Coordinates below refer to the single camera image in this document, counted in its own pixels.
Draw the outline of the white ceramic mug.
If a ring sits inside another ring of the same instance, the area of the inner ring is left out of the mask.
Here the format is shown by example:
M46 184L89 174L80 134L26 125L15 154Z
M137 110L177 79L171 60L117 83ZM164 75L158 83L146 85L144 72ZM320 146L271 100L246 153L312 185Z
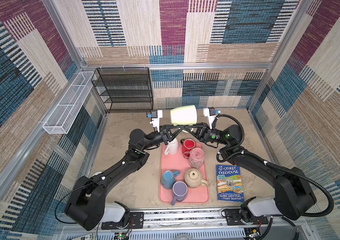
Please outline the white ceramic mug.
M179 150L179 142L178 140L175 138L173 139L171 142L168 142L165 150L164 150L164 155L175 155L178 153Z

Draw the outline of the red ceramic mug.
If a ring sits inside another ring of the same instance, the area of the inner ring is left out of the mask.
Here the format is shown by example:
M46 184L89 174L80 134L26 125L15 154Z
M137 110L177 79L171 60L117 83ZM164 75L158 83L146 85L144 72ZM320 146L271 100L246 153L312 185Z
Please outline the red ceramic mug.
M192 139L181 140L182 154L185 159L190 158L191 151L197 146L196 142Z

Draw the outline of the light green ceramic mug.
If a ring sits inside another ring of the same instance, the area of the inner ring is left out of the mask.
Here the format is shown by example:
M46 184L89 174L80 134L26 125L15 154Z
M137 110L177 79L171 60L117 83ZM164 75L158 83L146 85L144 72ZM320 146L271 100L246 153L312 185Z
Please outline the light green ceramic mug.
M174 108L170 111L173 125L194 125L197 123L197 109L194 105Z

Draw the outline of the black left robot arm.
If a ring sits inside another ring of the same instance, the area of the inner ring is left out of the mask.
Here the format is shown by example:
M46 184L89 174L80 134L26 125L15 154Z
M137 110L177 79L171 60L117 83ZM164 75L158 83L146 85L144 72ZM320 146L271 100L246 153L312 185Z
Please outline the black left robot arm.
M130 221L130 209L122 203L106 203L107 195L124 178L145 165L149 158L148 149L172 141L184 128L165 125L150 134L141 129L133 130L128 150L119 162L97 175L77 180L64 213L87 231L99 223L126 227Z

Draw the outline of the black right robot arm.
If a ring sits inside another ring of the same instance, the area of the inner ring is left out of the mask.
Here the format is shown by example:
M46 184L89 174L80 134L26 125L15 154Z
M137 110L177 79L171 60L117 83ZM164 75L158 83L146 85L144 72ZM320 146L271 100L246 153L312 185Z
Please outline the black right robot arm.
M231 125L223 131L212 129L206 124L186 126L184 129L201 143L223 144L224 147L217 154L220 163L228 162L246 169L274 188L274 197L253 197L241 205L244 222L251 222L263 215L281 215L290 220L297 220L301 216L315 218L332 211L326 209L324 212L309 213L309 209L317 202L311 187L315 186L319 190L323 190L323 187L307 178L299 168L288 169L275 165L242 147L245 133L241 125Z

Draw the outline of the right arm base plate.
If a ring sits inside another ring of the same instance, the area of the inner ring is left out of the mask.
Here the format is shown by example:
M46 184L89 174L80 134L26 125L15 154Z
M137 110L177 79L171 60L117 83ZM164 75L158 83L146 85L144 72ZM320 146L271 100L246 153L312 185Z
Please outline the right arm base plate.
M223 209L221 216L226 219L228 226L239 225L267 225L269 220L266 216L255 217L245 209Z

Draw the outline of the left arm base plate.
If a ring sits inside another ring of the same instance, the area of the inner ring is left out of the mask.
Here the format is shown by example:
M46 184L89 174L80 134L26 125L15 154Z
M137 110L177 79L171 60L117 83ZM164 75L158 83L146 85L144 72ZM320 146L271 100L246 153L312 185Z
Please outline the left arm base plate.
M102 230L127 230L129 228L142 229L144 221L144 212L130 212L129 214L125 214L121 221L115 222L104 222L101 224Z

